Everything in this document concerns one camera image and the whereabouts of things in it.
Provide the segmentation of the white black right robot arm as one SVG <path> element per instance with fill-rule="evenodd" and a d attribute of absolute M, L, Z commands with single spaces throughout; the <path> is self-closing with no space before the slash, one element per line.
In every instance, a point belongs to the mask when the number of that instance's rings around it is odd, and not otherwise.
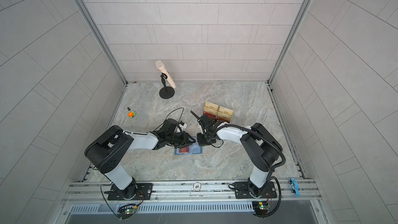
<path fill-rule="evenodd" d="M 221 140 L 232 141 L 244 147 L 254 165 L 248 179 L 248 191 L 255 198 L 266 195 L 265 189 L 271 184 L 273 172 L 286 163 L 282 146 L 268 130 L 260 123 L 242 127 L 211 119 L 206 114 L 201 117 L 194 112 L 191 114 L 201 127 L 201 133 L 197 134 L 200 146 L 213 145 L 216 140 Z"/>

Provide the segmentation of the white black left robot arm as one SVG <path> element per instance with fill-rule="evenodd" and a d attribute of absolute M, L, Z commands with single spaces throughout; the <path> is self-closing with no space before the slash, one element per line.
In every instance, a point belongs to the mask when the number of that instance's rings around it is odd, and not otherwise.
<path fill-rule="evenodd" d="M 138 194 L 138 188 L 136 180 L 121 165 L 126 152 L 133 149 L 158 150 L 165 146 L 175 149 L 189 147 L 195 139 L 185 128 L 185 123 L 170 118 L 158 130 L 146 133 L 125 131 L 113 125 L 92 142 L 84 154 L 112 182 L 113 191 L 110 194 L 130 200 Z"/>

